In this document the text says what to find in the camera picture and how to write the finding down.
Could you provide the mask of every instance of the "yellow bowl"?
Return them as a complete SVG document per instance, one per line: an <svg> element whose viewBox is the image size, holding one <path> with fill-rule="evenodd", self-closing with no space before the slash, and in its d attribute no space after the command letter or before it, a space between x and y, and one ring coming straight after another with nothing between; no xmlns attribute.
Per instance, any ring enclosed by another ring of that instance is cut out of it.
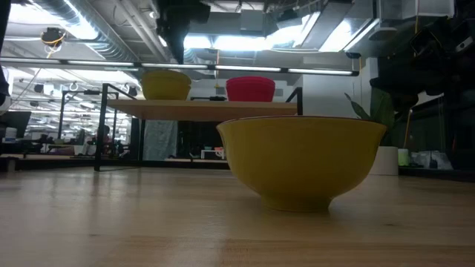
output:
<svg viewBox="0 0 475 267"><path fill-rule="evenodd" d="M327 209L356 187L373 165L384 125L360 119L269 116L217 126L229 167L284 211Z"/></svg>
<svg viewBox="0 0 475 267"><path fill-rule="evenodd" d="M172 70L156 70L142 76L143 96L147 100L186 100L191 80Z"/></svg>

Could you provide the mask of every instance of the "person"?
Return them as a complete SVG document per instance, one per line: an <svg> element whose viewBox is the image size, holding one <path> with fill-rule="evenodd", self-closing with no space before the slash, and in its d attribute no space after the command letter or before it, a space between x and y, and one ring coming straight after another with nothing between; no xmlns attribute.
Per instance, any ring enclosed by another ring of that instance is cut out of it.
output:
<svg viewBox="0 0 475 267"><path fill-rule="evenodd" d="M109 137L110 132L111 132L111 128L107 125L104 125L104 135L102 136L102 141L104 145L104 148L102 149L103 154L107 154L111 150L110 147L111 147L112 139ZM99 129L96 132L96 136L93 137L91 141L88 141L84 144L84 146L82 147L81 155L92 156L92 154L95 154L96 153L95 150L94 152L93 151L90 152L89 150L91 148L91 145L97 145L98 138L99 138Z"/></svg>
<svg viewBox="0 0 475 267"><path fill-rule="evenodd" d="M0 50L3 45L5 32L7 31L8 16L10 15L10 4L11 0L0 1ZM9 85L5 79L0 65L0 105L3 105L7 96L10 96L8 93L8 87Z"/></svg>
<svg viewBox="0 0 475 267"><path fill-rule="evenodd" d="M104 136L102 137L102 141L104 144L108 144L111 142L111 138L109 138L109 133L111 132L111 128L107 125L104 125Z"/></svg>

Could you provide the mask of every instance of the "white pot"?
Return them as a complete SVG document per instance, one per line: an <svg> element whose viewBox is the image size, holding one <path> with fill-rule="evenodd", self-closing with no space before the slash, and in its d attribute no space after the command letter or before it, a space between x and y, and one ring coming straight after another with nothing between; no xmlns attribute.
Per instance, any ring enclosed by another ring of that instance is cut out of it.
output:
<svg viewBox="0 0 475 267"><path fill-rule="evenodd" d="M399 175L398 148L380 146L370 174Z"/></svg>

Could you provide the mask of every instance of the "bowl rim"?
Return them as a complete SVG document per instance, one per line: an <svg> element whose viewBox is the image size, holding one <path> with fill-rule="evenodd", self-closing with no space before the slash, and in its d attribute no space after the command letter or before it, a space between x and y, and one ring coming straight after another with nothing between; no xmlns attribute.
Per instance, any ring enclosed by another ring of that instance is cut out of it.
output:
<svg viewBox="0 0 475 267"><path fill-rule="evenodd" d="M277 119L277 118L313 118L313 119L338 119L338 120L352 120L352 121L360 121L360 122L369 122L372 124L384 126L387 128L386 125L383 125L378 122L373 122L367 119L357 119L357 118L344 118L344 117L337 117L337 116L312 116L312 115L276 115L276 116L253 116L253 117L246 117L246 118L239 118L239 119L230 119L225 122L221 122L219 125L243 121L243 120L254 120L254 119Z"/></svg>

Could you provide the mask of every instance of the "wooden shelf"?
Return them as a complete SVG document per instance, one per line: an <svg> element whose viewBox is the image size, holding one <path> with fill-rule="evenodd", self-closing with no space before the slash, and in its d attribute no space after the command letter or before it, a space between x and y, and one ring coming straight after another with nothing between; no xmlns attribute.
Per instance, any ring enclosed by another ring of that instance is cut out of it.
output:
<svg viewBox="0 0 475 267"><path fill-rule="evenodd" d="M108 100L108 106L139 119L223 122L253 116L294 115L296 103L182 100Z"/></svg>

